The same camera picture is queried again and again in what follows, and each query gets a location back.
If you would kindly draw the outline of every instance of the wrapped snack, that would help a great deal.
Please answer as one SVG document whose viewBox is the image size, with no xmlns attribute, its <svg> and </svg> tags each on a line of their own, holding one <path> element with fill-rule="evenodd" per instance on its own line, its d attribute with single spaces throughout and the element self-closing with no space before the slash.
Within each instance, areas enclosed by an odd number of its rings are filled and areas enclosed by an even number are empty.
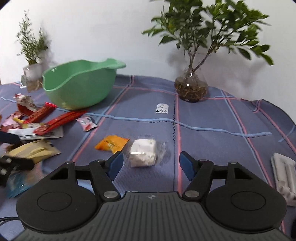
<svg viewBox="0 0 296 241">
<path fill-rule="evenodd" d="M 45 102 L 44 106 L 25 119 L 24 123 L 39 123 L 42 119 L 50 115 L 55 108 L 57 108 L 55 104 Z"/>
<path fill-rule="evenodd" d="M 36 164 L 60 153 L 58 149 L 50 145 L 50 142 L 38 140 L 15 148 L 6 153 L 6 155 L 33 159 L 33 162 Z"/>
<path fill-rule="evenodd" d="M 31 171 L 15 172 L 10 174 L 6 184 L 6 196 L 16 197 L 20 193 L 34 186 L 46 175 L 42 172 L 41 162 L 36 164 Z"/>
<path fill-rule="evenodd" d="M 13 124 L 9 126 L 2 126 L 1 131 L 8 132 L 8 130 L 15 130 L 15 129 L 38 128 L 43 125 L 45 125 L 45 123 Z"/>
<path fill-rule="evenodd" d="M 92 119 L 89 116 L 80 117 L 76 120 L 81 124 L 84 131 L 89 131 L 98 126 L 92 122 Z"/>
<path fill-rule="evenodd" d="M 24 124 L 21 124 L 21 128 L 22 129 L 26 129 L 26 128 L 38 128 L 40 126 L 43 126 L 45 125 L 45 123 L 24 123 Z"/>
<path fill-rule="evenodd" d="M 117 151 L 121 151 L 128 141 L 129 139 L 127 138 L 123 138 L 115 135 L 107 136 L 95 146 L 95 149 L 110 150 L 114 154 Z"/>
<path fill-rule="evenodd" d="M 150 167 L 159 163 L 165 154 L 165 143 L 154 139 L 135 140 L 128 151 L 132 167 Z"/>
<path fill-rule="evenodd" d="M 42 136 L 42 135 L 46 134 L 47 132 L 50 132 L 51 130 L 53 130 L 59 126 L 62 126 L 72 120 L 75 120 L 76 118 L 78 118 L 79 116 L 82 116 L 85 113 L 86 113 L 86 110 L 71 111 L 71 112 L 64 113 L 64 114 L 50 120 L 45 125 L 37 128 L 36 130 L 34 130 L 34 133 L 39 136 Z"/>
<path fill-rule="evenodd" d="M 1 124 L 1 128 L 5 127 L 5 126 L 9 126 L 9 125 L 14 125 L 17 124 L 17 122 L 15 122 L 13 119 L 14 118 L 18 118 L 21 119 L 23 117 L 23 115 L 17 110 L 15 112 L 13 112 L 12 114 L 10 114 L 10 116 L 8 116 L 4 122 Z"/>
<path fill-rule="evenodd" d="M 15 99 L 17 101 L 17 108 L 23 115 L 30 116 L 37 111 L 31 96 L 15 94 Z"/>
<path fill-rule="evenodd" d="M 8 132 L 8 130 L 12 130 L 12 129 L 21 129 L 21 125 L 22 124 L 12 124 L 12 125 L 8 125 L 8 126 L 1 126 L 1 131 L 3 132 Z"/>
</svg>

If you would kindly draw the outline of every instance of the red candy bar wrapper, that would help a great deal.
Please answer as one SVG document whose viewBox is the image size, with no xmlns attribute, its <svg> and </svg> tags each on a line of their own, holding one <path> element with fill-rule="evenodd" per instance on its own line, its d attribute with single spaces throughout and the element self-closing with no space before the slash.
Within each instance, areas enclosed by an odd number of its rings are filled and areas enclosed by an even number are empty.
<svg viewBox="0 0 296 241">
<path fill-rule="evenodd" d="M 44 106 L 25 119 L 24 124 L 39 123 L 42 119 L 50 115 L 57 106 L 52 103 L 45 102 Z"/>
<path fill-rule="evenodd" d="M 26 116 L 30 116 L 37 111 L 37 107 L 31 96 L 15 94 L 18 110 Z"/>
<path fill-rule="evenodd" d="M 85 113 L 86 113 L 86 110 L 71 111 L 71 112 L 64 113 L 58 116 L 57 118 L 50 120 L 45 125 L 37 128 L 33 132 L 39 136 L 42 136 L 59 126 L 62 126 L 72 120 L 75 120 L 76 118 L 82 116 Z"/>
</svg>

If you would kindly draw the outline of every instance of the pink snack packet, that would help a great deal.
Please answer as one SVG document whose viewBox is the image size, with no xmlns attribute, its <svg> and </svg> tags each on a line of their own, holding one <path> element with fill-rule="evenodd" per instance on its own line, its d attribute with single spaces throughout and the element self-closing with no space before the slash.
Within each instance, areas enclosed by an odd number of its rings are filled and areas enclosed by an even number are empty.
<svg viewBox="0 0 296 241">
<path fill-rule="evenodd" d="M 89 116 L 80 117 L 76 120 L 82 125 L 84 131 L 89 131 L 90 129 L 93 129 L 98 126 L 92 122 Z"/>
</svg>

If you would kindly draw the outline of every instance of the glass vase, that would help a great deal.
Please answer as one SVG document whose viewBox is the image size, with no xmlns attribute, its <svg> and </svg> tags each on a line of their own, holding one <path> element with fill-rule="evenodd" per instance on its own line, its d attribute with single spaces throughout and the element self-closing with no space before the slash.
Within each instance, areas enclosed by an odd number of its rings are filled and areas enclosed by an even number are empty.
<svg viewBox="0 0 296 241">
<path fill-rule="evenodd" d="M 199 78 L 200 73 L 187 69 L 182 76 L 175 80 L 175 89 L 181 100 L 198 102 L 207 94 L 208 85 Z"/>
</svg>

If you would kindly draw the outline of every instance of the yellow snack packet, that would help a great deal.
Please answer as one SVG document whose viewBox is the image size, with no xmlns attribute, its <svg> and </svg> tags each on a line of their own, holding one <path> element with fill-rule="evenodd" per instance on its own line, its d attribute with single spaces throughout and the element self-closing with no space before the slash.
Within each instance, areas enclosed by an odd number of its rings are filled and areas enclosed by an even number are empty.
<svg viewBox="0 0 296 241">
<path fill-rule="evenodd" d="M 61 152 L 55 147 L 51 146 L 45 140 L 38 140 L 24 144 L 18 148 L 6 153 L 8 156 L 22 157 L 33 159 L 36 164 L 44 159 L 60 154 Z"/>
<path fill-rule="evenodd" d="M 101 140 L 94 148 L 97 150 L 110 150 L 114 154 L 121 151 L 125 144 L 129 141 L 127 138 L 119 136 L 107 136 Z"/>
</svg>

